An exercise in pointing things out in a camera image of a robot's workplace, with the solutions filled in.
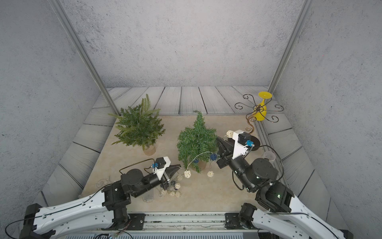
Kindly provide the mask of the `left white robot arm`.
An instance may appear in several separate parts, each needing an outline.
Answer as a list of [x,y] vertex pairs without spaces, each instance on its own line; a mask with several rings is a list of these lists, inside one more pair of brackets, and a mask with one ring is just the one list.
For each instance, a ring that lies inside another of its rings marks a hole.
[[42,207],[35,203],[26,209],[20,239],[55,239],[75,231],[93,229],[118,230],[131,221],[126,206],[138,197],[161,186],[168,188],[171,178],[181,166],[154,168],[144,176],[139,169],[131,169],[120,180],[107,184],[97,192],[61,205]]

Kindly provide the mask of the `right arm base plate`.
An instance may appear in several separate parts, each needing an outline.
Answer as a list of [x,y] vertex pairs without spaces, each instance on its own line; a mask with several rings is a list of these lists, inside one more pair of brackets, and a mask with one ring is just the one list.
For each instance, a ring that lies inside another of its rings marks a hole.
[[238,213],[225,213],[225,228],[228,230],[252,230],[253,214],[258,208],[250,203],[244,203]]

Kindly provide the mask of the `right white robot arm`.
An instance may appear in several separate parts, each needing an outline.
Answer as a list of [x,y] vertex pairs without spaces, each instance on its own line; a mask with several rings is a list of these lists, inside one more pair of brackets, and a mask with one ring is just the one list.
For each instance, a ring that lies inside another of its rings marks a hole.
[[246,157],[258,149],[253,136],[243,131],[234,132],[230,140],[216,138],[220,158],[219,168],[228,166],[232,176],[242,183],[239,189],[255,193],[258,209],[244,203],[236,217],[240,227],[266,230],[284,239],[352,239],[348,230],[339,230],[319,218],[281,182],[282,175],[268,158],[257,158],[248,163]]

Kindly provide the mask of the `small christmas tree wooden base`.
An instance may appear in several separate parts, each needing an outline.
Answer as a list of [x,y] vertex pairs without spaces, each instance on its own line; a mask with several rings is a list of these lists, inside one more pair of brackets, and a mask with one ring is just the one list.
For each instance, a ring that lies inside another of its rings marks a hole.
[[216,129],[207,127],[203,114],[198,112],[194,124],[185,127],[178,136],[178,160],[185,170],[201,173],[201,163],[208,163],[210,156],[217,153],[216,138]]

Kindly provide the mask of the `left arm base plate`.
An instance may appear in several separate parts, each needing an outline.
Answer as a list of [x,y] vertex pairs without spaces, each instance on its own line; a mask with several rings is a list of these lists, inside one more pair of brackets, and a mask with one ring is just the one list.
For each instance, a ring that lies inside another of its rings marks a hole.
[[143,230],[144,220],[146,214],[132,213],[128,214],[126,209],[118,209],[113,211],[114,218],[112,219],[111,226],[102,229],[106,230],[128,230],[128,231],[141,231]]

